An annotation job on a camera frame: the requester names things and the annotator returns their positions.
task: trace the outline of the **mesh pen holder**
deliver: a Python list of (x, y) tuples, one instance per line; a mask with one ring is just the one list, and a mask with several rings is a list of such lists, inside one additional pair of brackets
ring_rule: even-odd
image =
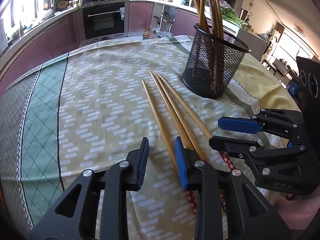
[(250, 52), (235, 36), (224, 32), (220, 39), (195, 26), (196, 35), (182, 80), (185, 86), (203, 98), (218, 99), (242, 61)]

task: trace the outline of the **green vegetable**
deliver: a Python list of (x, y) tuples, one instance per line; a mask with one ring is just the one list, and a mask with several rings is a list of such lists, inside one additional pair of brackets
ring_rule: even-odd
[(244, 28), (248, 25), (247, 22), (241, 20), (230, 8), (221, 7), (221, 15), (222, 19), (238, 26), (239, 28)]

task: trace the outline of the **tablecloth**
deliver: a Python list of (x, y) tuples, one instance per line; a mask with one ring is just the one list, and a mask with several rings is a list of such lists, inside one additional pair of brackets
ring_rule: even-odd
[[(261, 107), (298, 110), (282, 85), (246, 54), (222, 98), (201, 98), (181, 80), (192, 42), (188, 36), (101, 41), (50, 60), (9, 86), (0, 99), (0, 175), (10, 217), (24, 236), (83, 170), (110, 168), (139, 148), (146, 136), (150, 150), (144, 184), (139, 192), (127, 194), (129, 238), (193, 239), (196, 218), (162, 142), (142, 79), (172, 141), (179, 134), (149, 71), (160, 72), (213, 135), (284, 147), (286, 142), (277, 136), (217, 126), (222, 116), (248, 118)], [(202, 131), (181, 111), (208, 162), (228, 171)], [(232, 161), (254, 182), (243, 160)], [(272, 204), (276, 201), (278, 193), (259, 190)], [(223, 223), (226, 236), (226, 217)]]

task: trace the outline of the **metal screw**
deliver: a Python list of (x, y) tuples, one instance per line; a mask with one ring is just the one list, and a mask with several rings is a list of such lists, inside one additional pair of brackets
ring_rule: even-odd
[(128, 161), (122, 161), (119, 163), (119, 166), (121, 168), (125, 168), (125, 167), (128, 167), (129, 166), (129, 162)]
[(255, 146), (250, 146), (249, 151), (251, 152), (255, 152), (257, 150), (257, 148)]
[(197, 166), (197, 167), (202, 167), (202, 166), (204, 166), (204, 161), (196, 161), (196, 162), (195, 162), (195, 166)]
[(92, 170), (85, 170), (84, 172), (82, 172), (82, 175), (85, 177), (89, 177), (92, 175)]
[(232, 170), (231, 173), (232, 173), (233, 176), (237, 176), (238, 177), (238, 176), (241, 175), (241, 170), (234, 169), (234, 170)]
[(270, 174), (270, 169), (269, 169), (269, 168), (264, 168), (264, 169), (262, 170), (262, 175), (267, 176), (267, 175), (269, 175), (269, 174)]

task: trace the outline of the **yellow fabric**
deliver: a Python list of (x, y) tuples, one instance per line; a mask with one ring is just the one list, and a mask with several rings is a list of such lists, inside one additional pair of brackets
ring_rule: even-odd
[(299, 111), (287, 90), (250, 54), (245, 54), (233, 77), (251, 96), (260, 101), (261, 108)]

